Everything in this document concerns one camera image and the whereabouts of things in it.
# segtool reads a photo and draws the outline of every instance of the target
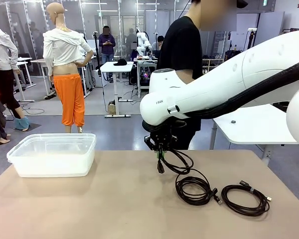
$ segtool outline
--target gray floor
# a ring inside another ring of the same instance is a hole
[[[26,89],[23,94],[26,100],[42,100],[46,96],[46,90],[44,86],[43,78],[31,78],[33,83],[37,85],[31,88]],[[134,103],[120,103],[120,113],[122,114],[140,114],[140,101],[141,98],[136,96],[137,91],[132,90],[133,86],[130,86],[127,79],[122,79],[117,82],[118,94],[123,99],[129,100],[133,97],[135,100]],[[114,84],[108,83],[104,87],[104,97],[106,105],[109,101],[114,100]],[[20,93],[15,94],[17,100],[21,100]],[[39,101],[31,104],[20,103],[24,109],[28,109],[26,114],[39,114],[41,116],[60,116],[62,115],[62,104],[60,100],[55,97],[47,101]],[[103,99],[102,88],[95,88],[93,91],[85,98],[85,115],[106,115]]]
[[[61,116],[32,116],[29,118],[31,122],[41,124],[42,126],[31,132],[20,132],[13,130],[12,123],[8,123],[6,131],[11,133],[12,137],[10,143],[0,146],[0,175],[10,165],[7,162],[6,153],[21,139],[34,133],[63,132]],[[142,118],[140,115],[126,119],[105,119],[103,116],[86,116],[85,121],[84,132],[94,133],[97,136],[97,150],[148,150],[143,141],[143,137],[148,135],[148,133],[142,128]],[[202,130],[194,137],[190,149],[207,150],[209,148],[211,127],[211,120],[202,121]],[[218,132],[215,149],[228,148],[229,142]],[[254,151],[259,157],[262,155],[261,150],[255,145],[231,144],[230,148],[249,149]],[[277,146],[269,167],[299,198],[299,146]]]

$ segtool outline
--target desk leg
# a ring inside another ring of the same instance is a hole
[[[82,69],[82,78],[83,78],[83,86],[84,86],[84,93],[85,93],[84,98],[86,98],[90,94],[90,92],[88,93],[86,90],[84,67],[81,67],[81,69]]]
[[[34,102],[34,100],[26,100],[24,98],[24,94],[23,94],[23,91],[22,91],[22,86],[21,86],[20,81],[19,81],[19,77],[18,77],[17,73],[15,73],[15,72],[13,72],[13,73],[14,73],[14,78],[16,80],[16,83],[18,85],[18,88],[19,88],[19,91],[20,91],[20,94],[21,94],[21,100],[19,100],[19,102]],[[20,73],[20,75],[21,75],[22,80],[25,80],[24,75],[22,74],[22,72]]]
[[[44,81],[44,85],[45,85],[46,95],[48,96],[49,95],[49,91],[48,91],[48,87],[46,86],[44,69],[42,67],[42,64],[41,63],[39,63],[39,64],[40,64],[41,71],[42,71],[42,76],[43,76],[43,81]]]
[[[211,128],[211,138],[210,138],[209,150],[214,149],[216,133],[217,133],[217,124],[214,122],[213,128]]]
[[[116,85],[116,73],[113,72],[113,84],[114,84],[114,100],[115,100],[115,111],[116,115],[105,115],[105,118],[129,118],[131,115],[120,115],[120,101],[119,101],[119,96],[118,96],[118,89]]]
[[[25,66],[26,74],[27,74],[29,82],[30,82],[30,85],[27,86],[27,88],[31,88],[33,86],[36,86],[36,84],[32,84],[31,77],[30,77],[29,70],[28,70],[28,66],[26,64],[24,66]]]
[[[140,80],[140,66],[139,63],[137,63],[137,81],[138,81],[138,97],[141,97],[141,80]]]
[[[272,144],[267,144],[263,153],[261,160],[268,166],[269,160],[272,157],[272,152],[274,150],[274,146]]]

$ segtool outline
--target white robot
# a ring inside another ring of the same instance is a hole
[[[250,48],[187,85],[174,70],[154,71],[140,105],[143,127],[151,133],[145,142],[152,150],[167,151],[175,140],[170,128],[182,119],[213,119],[281,101],[291,101],[287,124],[299,143],[299,31]]]
[[[148,51],[149,49],[151,49],[151,44],[150,44],[148,38],[146,37],[146,33],[141,32],[139,28],[137,28],[137,37],[138,37],[137,51],[140,56],[144,56],[145,51]]]

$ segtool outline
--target coiled cable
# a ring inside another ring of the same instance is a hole
[[[233,210],[234,212],[239,213],[241,215],[249,216],[249,217],[258,217],[258,216],[262,215],[263,213],[269,211],[269,209],[270,209],[269,201],[271,201],[270,197],[267,197],[264,194],[262,194],[261,192],[259,192],[258,190],[254,189],[245,181],[240,181],[239,184],[240,185],[228,185],[228,186],[224,187],[223,190],[221,191],[221,197],[222,197],[223,201],[226,203],[226,205],[231,210]],[[230,190],[233,190],[233,189],[243,190],[243,191],[254,194],[259,199],[259,205],[254,208],[250,208],[250,207],[244,207],[244,206],[241,206],[241,205],[231,202],[228,199],[227,194]]]
[[[173,165],[171,163],[168,163],[165,158],[164,154],[160,152],[158,155],[158,162],[157,162],[157,169],[159,173],[164,173],[164,167],[163,164],[165,164],[171,171],[175,172],[178,174],[175,180],[175,187],[176,187],[176,192],[179,195],[179,197],[185,201],[188,204],[194,205],[194,206],[201,206],[207,204],[211,198],[214,198],[215,201],[218,204],[222,204],[222,201],[220,198],[216,195],[218,192],[217,188],[214,188],[211,190],[210,184],[201,172],[199,172],[196,169],[193,169],[194,166],[194,161],[193,159],[188,156],[187,154],[180,152],[178,150],[170,149],[170,152],[175,154],[184,164],[184,167],[179,167],[176,165]],[[190,164],[185,160],[184,156],[190,161]],[[202,176],[202,178],[198,177],[193,177],[193,176],[187,176],[179,180],[179,177],[181,175],[186,175],[189,174],[191,171],[195,171],[198,174]],[[184,190],[184,187],[190,184],[194,184],[198,187],[200,187],[204,192],[203,193],[198,193],[198,194],[191,194],[188,193]]]

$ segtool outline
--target white plastic bin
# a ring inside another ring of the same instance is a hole
[[[80,177],[91,168],[95,144],[91,133],[33,134],[6,157],[20,177]]]

